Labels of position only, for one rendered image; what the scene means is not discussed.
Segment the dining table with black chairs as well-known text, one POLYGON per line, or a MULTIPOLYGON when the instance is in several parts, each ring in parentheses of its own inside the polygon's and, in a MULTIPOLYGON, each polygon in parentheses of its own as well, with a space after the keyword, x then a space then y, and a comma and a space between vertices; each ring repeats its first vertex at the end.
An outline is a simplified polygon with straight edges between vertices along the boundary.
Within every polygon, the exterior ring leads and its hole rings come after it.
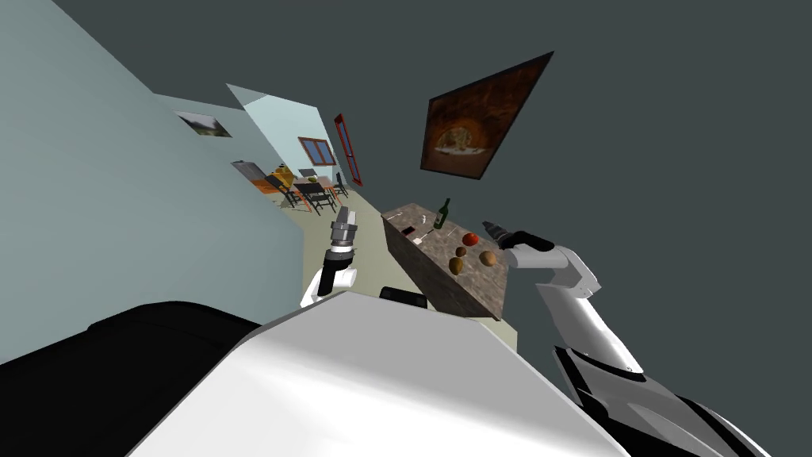
POLYGON ((323 207, 336 208, 343 205, 339 195, 349 196, 340 175, 336 181, 327 176, 314 175, 310 171, 304 177, 297 177, 286 168, 267 175, 262 181, 264 189, 270 188, 282 196, 282 206, 294 208, 303 205, 310 213, 312 209, 319 213, 323 207))

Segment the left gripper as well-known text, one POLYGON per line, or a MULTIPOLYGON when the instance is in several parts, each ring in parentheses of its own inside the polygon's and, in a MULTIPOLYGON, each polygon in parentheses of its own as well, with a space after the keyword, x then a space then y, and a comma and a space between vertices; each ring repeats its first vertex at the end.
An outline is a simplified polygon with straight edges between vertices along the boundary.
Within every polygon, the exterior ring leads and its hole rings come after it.
POLYGON ((347 206, 342 206, 334 222, 331 223, 331 250, 351 251, 358 226, 356 213, 347 206))

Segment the small grey wall picture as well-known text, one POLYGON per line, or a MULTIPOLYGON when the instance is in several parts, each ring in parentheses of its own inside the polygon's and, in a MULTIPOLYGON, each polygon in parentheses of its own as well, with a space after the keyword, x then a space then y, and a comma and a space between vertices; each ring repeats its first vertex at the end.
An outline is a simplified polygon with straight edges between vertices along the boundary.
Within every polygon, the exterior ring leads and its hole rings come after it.
POLYGON ((194 132, 201 136, 231 137, 228 130, 215 118, 204 113, 174 111, 194 132))

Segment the grey and orange cabinet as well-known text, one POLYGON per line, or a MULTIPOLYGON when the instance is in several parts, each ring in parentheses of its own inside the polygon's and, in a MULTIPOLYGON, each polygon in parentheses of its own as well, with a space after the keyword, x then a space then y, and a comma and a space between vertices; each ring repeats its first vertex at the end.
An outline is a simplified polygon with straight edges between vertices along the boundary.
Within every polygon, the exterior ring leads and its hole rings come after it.
POLYGON ((238 160, 231 162, 231 165, 255 186, 263 194, 276 194, 278 189, 272 186, 267 180, 268 174, 264 173, 255 163, 238 160))

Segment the red framed narrow window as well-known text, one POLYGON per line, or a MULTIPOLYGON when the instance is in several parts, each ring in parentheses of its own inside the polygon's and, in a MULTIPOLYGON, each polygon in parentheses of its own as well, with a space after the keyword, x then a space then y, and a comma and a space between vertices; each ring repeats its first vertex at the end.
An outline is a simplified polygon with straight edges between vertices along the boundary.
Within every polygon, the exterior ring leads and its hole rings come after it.
POLYGON ((354 156, 354 151, 352 148, 352 144, 350 142, 350 137, 347 133, 346 122, 343 118, 343 115, 339 113, 339 115, 335 117, 334 122, 337 133, 339 134, 342 148, 347 158, 348 166, 350 168, 351 180, 354 184, 358 186, 363 186, 362 177, 358 170, 356 156, 354 156))

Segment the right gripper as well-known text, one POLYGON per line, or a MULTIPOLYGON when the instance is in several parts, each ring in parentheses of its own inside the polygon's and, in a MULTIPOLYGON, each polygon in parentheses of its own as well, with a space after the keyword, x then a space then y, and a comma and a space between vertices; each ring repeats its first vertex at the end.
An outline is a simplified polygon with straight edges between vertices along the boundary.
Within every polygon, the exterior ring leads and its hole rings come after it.
POLYGON ((498 248, 502 248, 504 240, 510 236, 510 232, 498 224, 483 221, 482 225, 487 234, 493 239, 498 248))

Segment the large brown wall picture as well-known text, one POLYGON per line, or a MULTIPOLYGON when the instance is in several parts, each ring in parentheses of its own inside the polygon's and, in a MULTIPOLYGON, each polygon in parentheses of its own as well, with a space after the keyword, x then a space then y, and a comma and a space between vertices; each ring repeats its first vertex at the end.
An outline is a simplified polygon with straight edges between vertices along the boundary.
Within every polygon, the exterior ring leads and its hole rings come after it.
POLYGON ((430 99, 420 169, 481 180, 553 55, 430 99))

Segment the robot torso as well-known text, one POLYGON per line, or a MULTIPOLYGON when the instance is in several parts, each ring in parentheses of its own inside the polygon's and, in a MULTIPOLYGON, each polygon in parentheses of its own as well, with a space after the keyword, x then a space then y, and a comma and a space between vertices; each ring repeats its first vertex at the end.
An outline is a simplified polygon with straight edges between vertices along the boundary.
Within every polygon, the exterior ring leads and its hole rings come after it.
POLYGON ((242 339, 128 457, 630 457, 481 323, 349 291, 242 339))

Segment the brown stone table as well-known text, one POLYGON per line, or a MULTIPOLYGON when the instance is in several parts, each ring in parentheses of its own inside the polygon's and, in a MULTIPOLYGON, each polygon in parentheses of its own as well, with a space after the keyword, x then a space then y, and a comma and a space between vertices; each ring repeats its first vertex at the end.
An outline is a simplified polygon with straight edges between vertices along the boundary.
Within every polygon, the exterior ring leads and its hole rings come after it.
POLYGON ((421 294, 440 312, 468 318, 492 318, 499 321, 503 316, 507 288, 508 263, 504 253, 495 242, 480 236, 472 247, 462 243, 462 237, 470 231, 455 224, 449 217, 441 229, 436 229, 424 244, 412 241, 433 228, 436 210, 425 209, 417 204, 403 205, 381 214, 385 241, 389 254, 417 286, 421 294), (426 224, 421 224, 425 215, 426 224), (414 226, 415 232, 406 237, 403 229, 414 226), (467 255, 458 276, 448 270, 448 261, 454 257, 456 248, 465 246, 467 255), (498 263, 484 266, 479 255, 483 251, 496 254, 498 263))

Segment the brown framed window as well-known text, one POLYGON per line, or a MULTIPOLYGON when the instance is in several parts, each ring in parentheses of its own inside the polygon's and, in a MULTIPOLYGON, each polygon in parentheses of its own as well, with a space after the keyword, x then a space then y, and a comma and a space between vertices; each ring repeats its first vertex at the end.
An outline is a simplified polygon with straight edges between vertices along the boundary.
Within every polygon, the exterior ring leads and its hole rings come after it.
POLYGON ((328 140, 301 136, 298 140, 314 167, 333 167, 336 165, 328 140))

